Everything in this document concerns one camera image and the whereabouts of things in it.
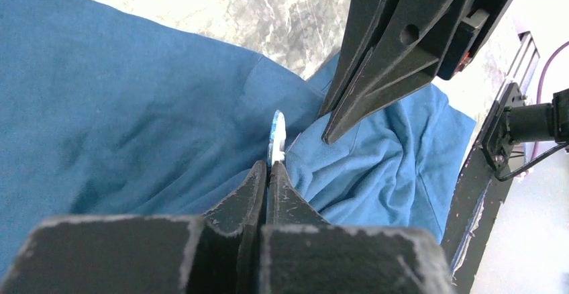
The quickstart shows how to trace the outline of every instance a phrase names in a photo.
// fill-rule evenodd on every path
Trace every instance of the gray marble pattern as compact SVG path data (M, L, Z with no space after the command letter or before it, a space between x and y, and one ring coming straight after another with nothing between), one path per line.
M95 0L260 52L304 79L340 49L350 0Z

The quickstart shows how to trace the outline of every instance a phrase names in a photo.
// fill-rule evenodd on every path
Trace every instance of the white floor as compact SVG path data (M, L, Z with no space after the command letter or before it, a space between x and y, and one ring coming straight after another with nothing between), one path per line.
M569 0L515 0L511 11L531 30L542 60L528 90L535 98L547 58L569 40ZM545 79L542 102L569 88L569 48ZM540 144L539 151L552 143ZM515 181L488 241L471 293L569 293L569 155L554 154Z

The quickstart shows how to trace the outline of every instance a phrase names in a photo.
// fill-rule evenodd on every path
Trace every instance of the cable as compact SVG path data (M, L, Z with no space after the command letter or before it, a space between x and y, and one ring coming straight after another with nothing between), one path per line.
M542 153L541 155L539 155L537 158L533 159L532 161L528 162L527 164L524 164L522 167L518 168L517 170L514 170L513 172L511 172L507 175L500 176L500 173L502 173L504 168L506 166L508 166L508 163L505 162L504 164L502 164L502 166L500 166L496 170L496 173L494 174L494 176L496 176L496 179L498 179L498 181L501 181L501 182L512 179L513 177L519 175L520 173L523 173L524 171L527 171L529 168L533 167L537 163L545 160L548 156L552 155L553 153L555 153L555 152L557 152L563 148L566 148L567 146L569 146L569 142L563 143L563 144L558 144L558 145L554 146L553 148L550 148L549 150L545 151L544 153Z
M569 41L565 42L559 48L557 48L557 50L554 51L554 53L550 56L550 58L546 62L544 70L541 72L541 76L539 76L539 83L537 84L537 101L535 102L535 104L541 104L541 90L544 88L544 81L546 78L546 73L548 71L548 68L550 67L550 64L552 63L553 59L557 57L557 55L561 52L561 50L565 49L567 46L569 46ZM537 149L538 149L537 146L539 146L539 142L533 143L533 152L531 152L531 160L529 163L531 163L531 161L533 161L537 157Z

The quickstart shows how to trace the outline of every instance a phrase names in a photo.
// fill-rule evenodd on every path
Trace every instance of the blue cloth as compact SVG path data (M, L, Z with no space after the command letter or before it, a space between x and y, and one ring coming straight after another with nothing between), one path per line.
M90 0L0 0L0 42L0 276L51 215L203 213L266 158L276 109L291 179L330 222L441 239L474 122L434 86L329 146L337 59L305 82Z

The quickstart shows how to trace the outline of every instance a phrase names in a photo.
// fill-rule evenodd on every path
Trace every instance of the round hole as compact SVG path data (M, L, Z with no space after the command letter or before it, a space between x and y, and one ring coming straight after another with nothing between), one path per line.
M408 24L401 31L401 42L410 45L419 39L419 28L414 24Z

